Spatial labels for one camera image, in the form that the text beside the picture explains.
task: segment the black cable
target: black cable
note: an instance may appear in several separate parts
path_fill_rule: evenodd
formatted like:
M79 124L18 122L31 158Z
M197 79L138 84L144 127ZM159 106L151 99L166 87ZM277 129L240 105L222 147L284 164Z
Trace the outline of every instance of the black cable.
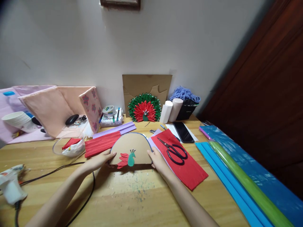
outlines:
M79 164L83 164L84 162L77 162L77 163L73 163L73 164L68 164L68 165L64 165L64 166L61 166L57 169L55 169L54 171L50 172L50 173L47 173L43 176L40 176L40 177L37 177L37 178L34 178L34 179L31 179L31 180L27 180L27 181L24 181L22 182L20 185L25 185L25 184L28 184L28 183L31 183L33 181L36 181L38 179L41 179L43 177L46 177L54 172L57 172L58 170L60 169L63 169L65 167L69 167L69 166L75 166L75 165L79 165ZM94 189L95 189L95 184L96 184L96 180L95 180L95 174L94 172L92 173L92 176L93 176L93 185L92 185L92 192L90 193L89 197L87 198L87 200L85 201L85 203L83 204L83 206L80 208L80 210L76 213L76 215L70 220L70 222L66 225L66 227L68 227L75 219L76 217L80 214L80 212L84 209L84 207L86 206L86 204L88 203L88 201L90 200L91 196L92 196L92 193L94 192ZM16 216L15 216L15 227L19 227L18 226L18 215L19 215L19 210L20 210L20 203L21 201L18 201L15 203L15 209L16 209Z
M19 227L18 216L19 216L19 211L20 211L20 204L21 204L21 200L19 200L19 201L17 201L15 203L15 210L16 210L16 214L15 214L15 227Z
M92 193L95 189L95 184L96 184L96 181L95 181L95 174L94 172L92 173L93 177L94 177L94 182L93 182L93 185L92 185L92 192L91 194L89 195L89 197L87 198L86 202L83 204L83 206L81 207L81 209L78 211L78 213L76 213L76 215L71 219L71 221L66 225L66 227L68 227L75 219L76 217L80 214L80 212L83 210L83 208L86 206L86 204L88 203L89 199L91 198L92 196Z
M22 183L20 184L20 186L23 186L23 185L25 185L25 184L31 183L31 182L33 182L33 181L36 181L36 180L39 180L39 179L41 179L41 178L43 178L43 177L46 177L46 176L48 176L48 175L51 175L52 173L57 172L58 170L63 169L63 168L65 168L65 167L75 166L75 165L79 165L79 164L83 164L83 163L85 163L85 162L77 162L77 163L73 163L73 164L68 164L68 165L61 166L61 167L55 169L54 171L49 172L49 173L47 173L47 174L45 174L45 175L43 175L43 176L40 176L40 177L31 179L31 180L24 181L24 182L22 182Z

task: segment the blue yarn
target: blue yarn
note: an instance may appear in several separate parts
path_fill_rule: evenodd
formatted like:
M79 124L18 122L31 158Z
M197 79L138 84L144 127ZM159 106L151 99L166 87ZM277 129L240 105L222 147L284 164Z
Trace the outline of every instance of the blue yarn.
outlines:
M200 97L199 96L195 96L190 91L190 89L184 88L182 86L176 88L176 90L174 91L174 93L170 97L170 101L172 101L174 98L180 98L182 100L191 99L194 102L200 102L200 100L201 100Z

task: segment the pink floral paper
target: pink floral paper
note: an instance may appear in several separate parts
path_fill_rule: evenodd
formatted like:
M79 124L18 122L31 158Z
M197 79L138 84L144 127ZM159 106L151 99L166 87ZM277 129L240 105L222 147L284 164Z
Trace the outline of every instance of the pink floral paper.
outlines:
M86 112L89 124L91 125L93 133L97 133L99 129L99 120L102 114L102 108L98 98L96 87L84 92L79 96L80 101Z

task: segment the wooden table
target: wooden table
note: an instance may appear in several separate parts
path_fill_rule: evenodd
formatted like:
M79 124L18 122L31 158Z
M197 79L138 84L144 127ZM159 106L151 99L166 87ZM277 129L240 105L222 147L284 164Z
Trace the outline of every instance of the wooden table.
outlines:
M199 142L207 141L199 131L201 122L195 116L192 115L184 123ZM135 131L147 137L152 135L149 132L151 129L163 130L159 122L151 122L146 127L146 122L135 124ZM0 150L0 172L18 164L25 164L31 171L27 172L23 179L29 180L69 164L70 158L53 154L53 144L54 141L49 140L6 145ZM192 192L197 201L220 226L249 226L237 204L195 144L183 146L209 174ZM76 162L81 161L85 161L84 156ZM20 226L30 220L76 168L77 166L64 168L22 187L28 196L23 201L19 214ZM64 226L74 216L86 201L91 189L92 175L89 175L62 215L58 226ZM6 203L4 196L0 196L0 226L13 226L14 216L15 209ZM89 203L72 226L189 226L189 223L165 181L151 167L135 168L132 172L103 167L96 174L96 187Z

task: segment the pink paper roll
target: pink paper roll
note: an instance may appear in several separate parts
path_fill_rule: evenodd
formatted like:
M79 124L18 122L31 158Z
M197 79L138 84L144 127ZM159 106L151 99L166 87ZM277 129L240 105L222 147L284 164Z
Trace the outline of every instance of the pink paper roll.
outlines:
M174 98L173 99L173 108L171 110L168 121L170 121L170 122L176 121L177 116L178 116L178 114L180 112L180 109L182 107L182 104L183 104L182 99L179 99L179 98Z

